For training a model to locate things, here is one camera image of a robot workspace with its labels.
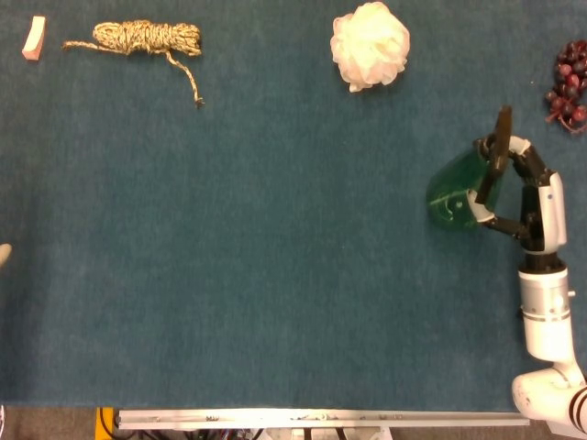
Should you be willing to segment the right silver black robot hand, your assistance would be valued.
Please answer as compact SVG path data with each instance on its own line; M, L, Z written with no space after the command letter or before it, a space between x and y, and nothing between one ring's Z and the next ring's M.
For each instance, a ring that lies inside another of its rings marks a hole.
M481 187L469 189L467 201L476 222L519 242L525 256L519 270L529 274L564 271L559 248L567 242L564 192L559 174L548 168L531 142L511 136L508 158L522 179L522 204L518 220L503 218L486 207L485 200L496 178L487 174Z

